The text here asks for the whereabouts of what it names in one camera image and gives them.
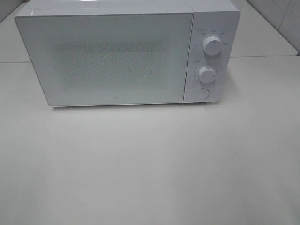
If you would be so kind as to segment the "round white door button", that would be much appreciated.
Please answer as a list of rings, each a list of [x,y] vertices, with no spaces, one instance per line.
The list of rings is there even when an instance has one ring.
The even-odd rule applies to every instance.
[[[195,92],[195,98],[199,101],[205,101],[209,97],[210,91],[206,88],[200,88]]]

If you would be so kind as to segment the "white dial knob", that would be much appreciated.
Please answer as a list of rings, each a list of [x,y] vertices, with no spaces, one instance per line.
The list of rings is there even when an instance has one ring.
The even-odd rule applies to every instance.
[[[222,42],[218,36],[206,37],[203,41],[203,50],[208,56],[218,55],[222,51]]]
[[[198,77],[201,83],[212,83],[213,81],[215,81],[216,71],[212,67],[205,66],[198,71]]]

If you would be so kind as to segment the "white microwave door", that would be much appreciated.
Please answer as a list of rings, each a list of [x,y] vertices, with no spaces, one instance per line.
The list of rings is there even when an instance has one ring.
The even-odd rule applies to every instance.
[[[183,101],[193,15],[15,19],[50,106]]]

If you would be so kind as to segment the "white microwave oven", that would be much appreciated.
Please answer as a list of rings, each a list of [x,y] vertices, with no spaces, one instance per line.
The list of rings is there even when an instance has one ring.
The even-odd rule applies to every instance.
[[[229,0],[31,0],[15,19],[37,16],[183,13],[191,13],[193,19],[184,97],[180,103],[217,102],[225,83],[228,61],[240,19],[240,11]],[[221,39],[222,51],[218,55],[208,56],[203,50],[203,41],[213,35]],[[198,77],[198,71],[205,66],[216,71],[215,81],[208,84],[201,83]],[[195,92],[200,88],[210,91],[205,101],[195,98]]]

